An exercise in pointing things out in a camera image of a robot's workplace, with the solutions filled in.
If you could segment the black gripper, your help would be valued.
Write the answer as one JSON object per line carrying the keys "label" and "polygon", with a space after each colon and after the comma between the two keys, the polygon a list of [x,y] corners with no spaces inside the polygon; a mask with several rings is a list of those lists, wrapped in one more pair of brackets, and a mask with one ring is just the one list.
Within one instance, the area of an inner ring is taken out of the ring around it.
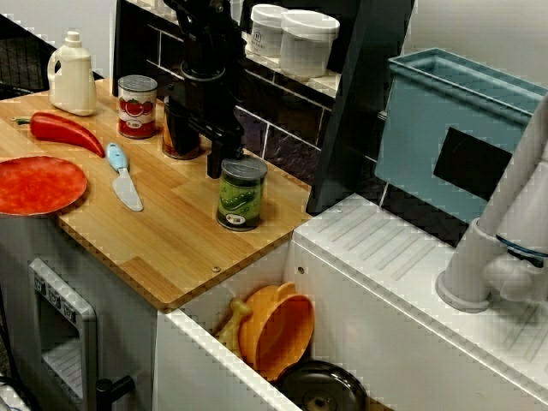
{"label": "black gripper", "polygon": [[190,128],[211,140],[206,171],[210,178],[219,178],[223,145],[232,150],[233,158],[244,155],[244,130],[234,114],[236,98],[229,89],[227,78],[186,78],[169,83],[165,94],[182,107]]}

